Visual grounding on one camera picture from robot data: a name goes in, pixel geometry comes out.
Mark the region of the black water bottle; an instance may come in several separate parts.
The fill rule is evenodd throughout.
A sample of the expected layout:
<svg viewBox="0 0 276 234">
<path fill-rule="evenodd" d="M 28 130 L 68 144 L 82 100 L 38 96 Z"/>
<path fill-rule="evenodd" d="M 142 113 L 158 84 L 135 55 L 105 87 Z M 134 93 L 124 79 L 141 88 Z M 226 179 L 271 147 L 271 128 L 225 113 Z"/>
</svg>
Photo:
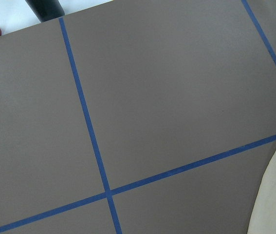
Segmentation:
<svg viewBox="0 0 276 234">
<path fill-rule="evenodd" d="M 26 0 L 40 22 L 46 22 L 65 15 L 58 0 Z"/>
</svg>

